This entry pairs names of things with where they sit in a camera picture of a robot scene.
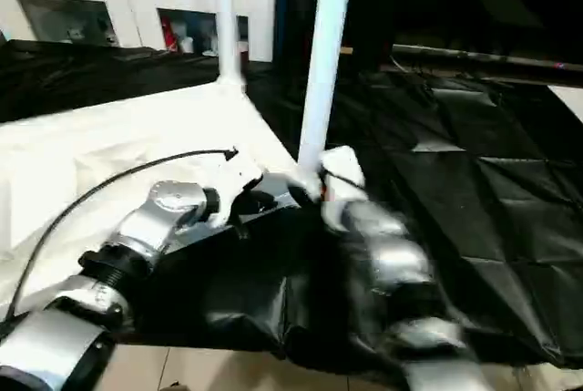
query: floor tile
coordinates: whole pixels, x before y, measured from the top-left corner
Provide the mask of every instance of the floor tile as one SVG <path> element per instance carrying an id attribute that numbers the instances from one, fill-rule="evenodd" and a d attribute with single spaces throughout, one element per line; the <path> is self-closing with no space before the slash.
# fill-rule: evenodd
<path id="1" fill-rule="evenodd" d="M 157 391 L 169 348 L 118 345 L 97 391 Z"/>
<path id="2" fill-rule="evenodd" d="M 190 391 L 347 391 L 345 376 L 279 361 L 266 353 L 172 348 L 162 386 L 179 382 Z"/>

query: black cable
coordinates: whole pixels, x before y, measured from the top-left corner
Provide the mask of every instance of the black cable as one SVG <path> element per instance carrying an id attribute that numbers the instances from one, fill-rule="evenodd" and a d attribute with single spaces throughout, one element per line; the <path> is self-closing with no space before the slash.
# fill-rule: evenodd
<path id="1" fill-rule="evenodd" d="M 228 150 L 228 149 L 198 149 L 195 151 L 186 151 L 186 152 L 182 152 L 180 154 L 174 154 L 172 156 L 167 156 L 167 157 L 163 157 L 161 159 L 152 160 L 152 161 L 149 161 L 148 163 L 144 163 L 142 165 L 137 165 L 133 168 L 130 168 L 128 170 L 124 170 L 116 175 L 113 175 L 105 181 L 102 181 L 97 186 L 88 190 L 83 195 L 81 195 L 79 198 L 77 198 L 75 201 L 73 201 L 66 209 L 61 211 L 61 213 L 46 228 L 45 232 L 40 237 L 40 239 L 38 240 L 38 242 L 35 245 L 35 248 L 31 252 L 30 257 L 28 258 L 28 262 L 26 263 L 26 267 L 22 271 L 22 274 L 20 275 L 20 279 L 18 280 L 18 284 L 16 285 L 15 293 L 12 297 L 12 301 L 10 302 L 10 305 L 8 306 L 8 311 L 6 312 L 5 321 L 12 320 L 15 317 L 15 311 L 16 311 L 16 307 L 18 306 L 18 303 L 20 302 L 20 296 L 22 295 L 22 289 L 23 289 L 23 287 L 26 283 L 26 280 L 28 279 L 30 273 L 33 270 L 33 267 L 35 266 L 35 262 L 36 262 L 36 258 L 38 257 L 38 254 L 40 253 L 42 248 L 45 246 L 46 241 L 48 240 L 49 236 L 55 231 L 56 227 L 63 221 L 63 219 L 65 219 L 65 217 L 69 215 L 69 213 L 71 213 L 80 204 L 82 204 L 83 202 L 88 200 L 90 197 L 95 195 L 100 190 L 103 190 L 104 188 L 109 186 L 111 183 L 118 181 L 120 179 L 123 179 L 124 177 L 127 177 L 129 175 L 133 175 L 137 172 L 140 172 L 142 170 L 146 170 L 148 168 L 152 168 L 152 167 L 157 166 L 161 163 L 166 163 L 167 161 L 172 161 L 172 160 L 176 160 L 176 159 L 183 159 L 185 157 L 199 156 L 199 155 L 203 155 L 203 154 L 224 154 L 227 159 L 230 159 L 232 156 L 237 154 L 237 151 L 236 150 Z"/>
<path id="2" fill-rule="evenodd" d="M 351 186 L 355 187 L 356 189 L 365 190 L 364 186 L 361 186 L 360 184 L 355 183 L 354 181 L 347 179 L 346 177 L 343 177 L 341 175 L 336 175 L 327 169 L 323 169 L 323 172 L 324 172 L 324 175 L 329 175 L 330 177 L 333 177 L 333 178 L 338 179 L 340 181 L 344 181 L 345 183 L 350 184 Z"/>

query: white pole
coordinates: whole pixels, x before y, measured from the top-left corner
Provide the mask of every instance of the white pole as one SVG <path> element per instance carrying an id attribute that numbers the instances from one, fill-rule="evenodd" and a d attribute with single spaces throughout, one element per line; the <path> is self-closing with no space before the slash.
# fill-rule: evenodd
<path id="1" fill-rule="evenodd" d="M 243 84 L 240 75 L 239 31 L 232 0 L 218 0 L 217 38 L 219 39 L 219 81 Z"/>
<path id="2" fill-rule="evenodd" d="M 318 0 L 298 163 L 315 170 L 326 144 L 348 0 Z"/>

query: white table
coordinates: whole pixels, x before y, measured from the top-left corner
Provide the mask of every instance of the white table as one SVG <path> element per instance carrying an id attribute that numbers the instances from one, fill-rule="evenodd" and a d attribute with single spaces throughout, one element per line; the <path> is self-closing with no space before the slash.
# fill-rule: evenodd
<path id="1" fill-rule="evenodd" d="M 0 262 L 0 315 L 39 233 L 70 202 L 115 172 L 178 152 L 231 149 L 252 155 L 270 172 L 293 174 L 296 164 L 240 87 L 210 83 L 81 108 L 0 126 L 2 244 L 18 245 Z M 158 180 L 208 180 L 203 156 L 144 171 L 103 190 L 47 243 L 26 285 L 20 311 L 78 273 L 79 256 L 95 250 Z"/>

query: cabinet door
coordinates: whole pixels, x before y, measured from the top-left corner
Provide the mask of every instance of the cabinet door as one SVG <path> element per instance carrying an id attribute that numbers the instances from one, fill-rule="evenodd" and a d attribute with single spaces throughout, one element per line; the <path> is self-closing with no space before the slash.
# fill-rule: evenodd
<path id="1" fill-rule="evenodd" d="M 141 46 L 128 0 L 0 0 L 0 29 L 23 40 L 93 43 L 108 37 L 110 45 Z"/>
<path id="2" fill-rule="evenodd" d="M 188 30 L 190 30 L 196 18 L 203 19 L 206 24 L 209 19 L 208 14 L 214 15 L 218 10 L 217 0 L 130 1 L 136 14 L 142 44 L 155 49 L 166 49 L 160 22 L 161 15 L 171 17 L 170 20 L 182 16 L 183 24 L 188 24 Z M 240 21 L 240 26 L 246 26 L 243 29 L 247 30 L 245 32 L 247 36 L 244 38 L 249 45 L 249 60 L 271 61 L 274 0 L 233 0 L 233 10 Z M 193 38 L 195 38 L 195 48 L 200 46 L 197 38 Z"/>

